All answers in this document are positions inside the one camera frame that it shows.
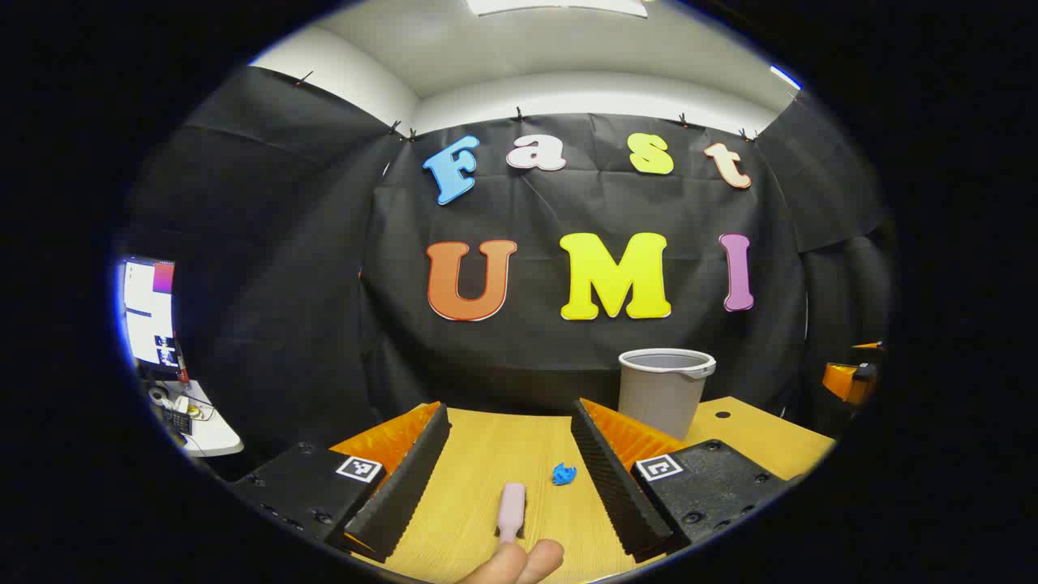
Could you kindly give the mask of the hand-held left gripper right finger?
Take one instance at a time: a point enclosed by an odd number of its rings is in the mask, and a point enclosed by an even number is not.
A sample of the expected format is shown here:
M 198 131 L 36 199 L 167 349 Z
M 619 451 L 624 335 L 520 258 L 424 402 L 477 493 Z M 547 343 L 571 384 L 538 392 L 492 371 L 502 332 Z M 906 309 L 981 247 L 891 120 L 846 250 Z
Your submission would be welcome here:
M 710 539 L 790 485 L 722 440 L 686 446 L 585 398 L 573 404 L 571 433 L 620 546 L 635 560 Z

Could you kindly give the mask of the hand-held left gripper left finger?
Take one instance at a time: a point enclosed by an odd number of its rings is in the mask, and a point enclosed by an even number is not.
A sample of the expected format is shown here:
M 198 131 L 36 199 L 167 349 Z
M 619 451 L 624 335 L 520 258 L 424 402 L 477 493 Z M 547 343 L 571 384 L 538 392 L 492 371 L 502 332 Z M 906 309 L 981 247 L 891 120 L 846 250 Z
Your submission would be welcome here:
M 385 562 L 449 433 L 446 407 L 422 404 L 330 449 L 299 443 L 234 481 L 231 491 L 309 539 Z

